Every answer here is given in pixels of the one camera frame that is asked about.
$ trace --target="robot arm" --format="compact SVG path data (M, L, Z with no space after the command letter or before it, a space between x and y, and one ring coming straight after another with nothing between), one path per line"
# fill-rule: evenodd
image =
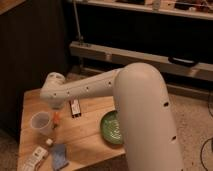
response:
M113 95L129 170L183 171L166 85L152 66L135 63L73 83L49 74L41 98L59 108L71 98Z
M59 109L64 101L88 97L112 96L115 77L120 69L105 72L103 74L83 80L66 83L63 75L50 73L40 93L51 108Z

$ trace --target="plastic cup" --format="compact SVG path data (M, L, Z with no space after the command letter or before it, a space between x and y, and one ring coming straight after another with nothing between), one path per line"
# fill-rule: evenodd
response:
M48 112L38 112L34 114L30 122L31 128L35 131L49 135L53 131L53 122Z

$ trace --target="green plate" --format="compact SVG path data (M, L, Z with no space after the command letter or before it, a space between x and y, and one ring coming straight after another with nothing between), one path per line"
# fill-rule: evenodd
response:
M110 111L103 116L100 128L101 134L106 141L113 144L123 144L116 110Z

